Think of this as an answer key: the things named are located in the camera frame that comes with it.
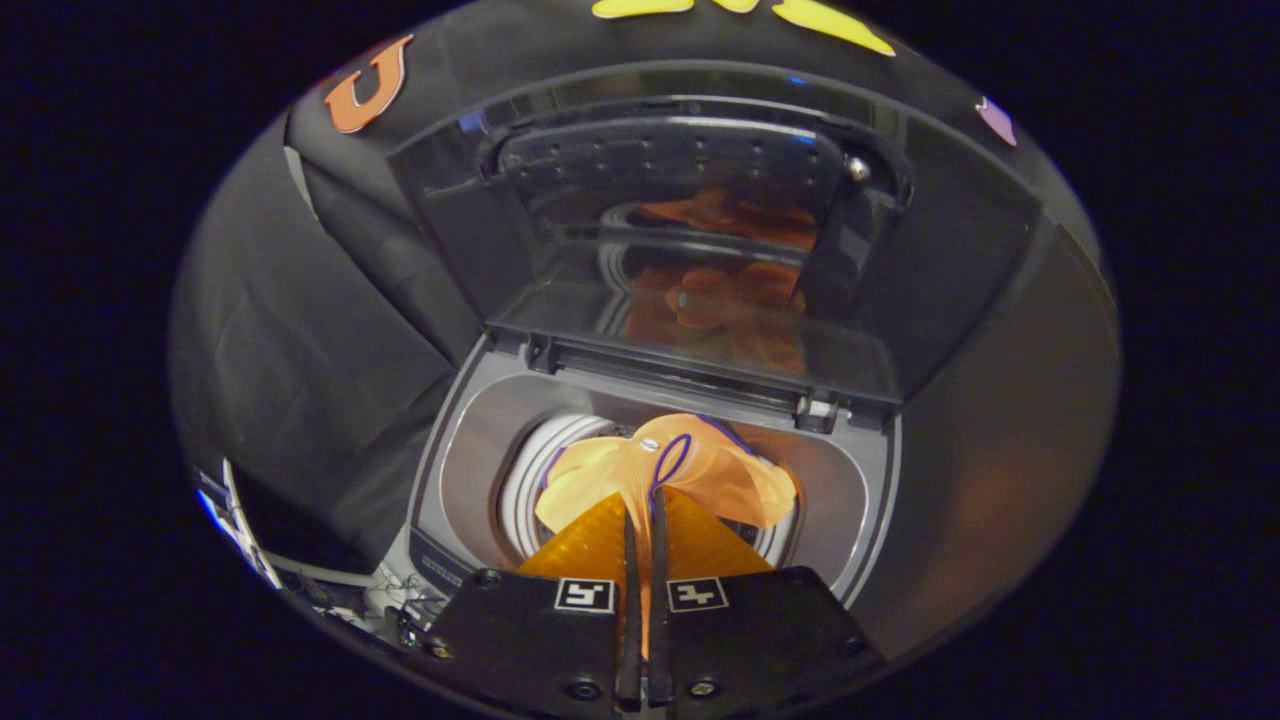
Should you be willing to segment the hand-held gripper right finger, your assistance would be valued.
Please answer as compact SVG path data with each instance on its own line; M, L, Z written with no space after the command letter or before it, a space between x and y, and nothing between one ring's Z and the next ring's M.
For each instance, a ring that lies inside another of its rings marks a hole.
M810 568L774 569L685 495L654 495L648 702L669 717L786 717L884 656Z

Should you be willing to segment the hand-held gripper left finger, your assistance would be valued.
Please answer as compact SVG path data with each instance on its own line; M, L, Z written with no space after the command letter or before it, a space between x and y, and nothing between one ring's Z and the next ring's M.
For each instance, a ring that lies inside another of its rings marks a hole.
M611 495L515 570L466 577L415 633L424 675L502 717L618 717L643 706L643 583Z

